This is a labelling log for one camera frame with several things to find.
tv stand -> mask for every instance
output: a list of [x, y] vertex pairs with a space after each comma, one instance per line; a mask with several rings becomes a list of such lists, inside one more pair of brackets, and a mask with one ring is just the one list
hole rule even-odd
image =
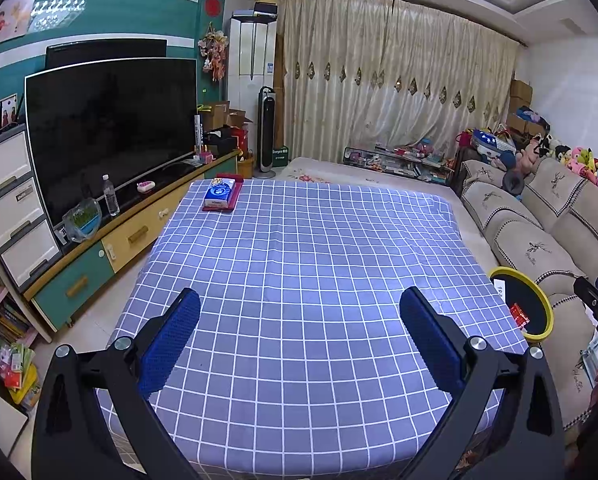
[[141, 178], [156, 184], [147, 194], [140, 194], [135, 184], [119, 189], [120, 214], [111, 218], [105, 203], [100, 203], [104, 217], [95, 236], [80, 244], [66, 244], [61, 259], [41, 274], [23, 296], [57, 332], [114, 275], [157, 239], [192, 180], [236, 173], [237, 153], [231, 152], [196, 169], [175, 163], [154, 171]]

red tray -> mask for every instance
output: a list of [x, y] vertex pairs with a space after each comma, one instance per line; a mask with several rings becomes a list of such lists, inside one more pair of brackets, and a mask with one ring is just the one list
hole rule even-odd
[[230, 203], [228, 207], [206, 207], [203, 206], [201, 211], [208, 212], [208, 211], [217, 211], [219, 213], [222, 212], [230, 212], [234, 211], [234, 208], [237, 205], [237, 199], [239, 198], [239, 193], [241, 192], [241, 187], [243, 187], [243, 177], [234, 173], [218, 173], [215, 178], [232, 178], [234, 179], [234, 189], [233, 194], [230, 196]]

tissue box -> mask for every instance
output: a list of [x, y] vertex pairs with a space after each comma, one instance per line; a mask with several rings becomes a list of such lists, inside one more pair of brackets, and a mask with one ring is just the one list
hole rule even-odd
[[234, 179], [214, 178], [205, 193], [204, 206], [228, 207], [230, 196], [234, 190]]

sofa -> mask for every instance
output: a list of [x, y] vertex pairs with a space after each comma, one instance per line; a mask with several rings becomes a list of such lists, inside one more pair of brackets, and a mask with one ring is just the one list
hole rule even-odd
[[476, 160], [463, 166], [462, 203], [497, 260], [534, 280], [553, 306], [553, 331], [541, 346], [566, 424], [590, 400], [580, 352], [595, 324], [572, 286], [579, 276], [593, 283], [598, 277], [598, 187], [554, 158], [544, 158], [526, 177], [518, 200], [502, 189], [503, 171]]

green cabinet door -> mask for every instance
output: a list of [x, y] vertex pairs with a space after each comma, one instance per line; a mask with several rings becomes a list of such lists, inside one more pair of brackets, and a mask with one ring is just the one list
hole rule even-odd
[[237, 157], [232, 156], [221, 164], [217, 164], [214, 168], [205, 170], [204, 178], [214, 178], [219, 173], [237, 173]]
[[34, 300], [58, 329], [113, 276], [103, 243], [98, 242], [57, 274]]

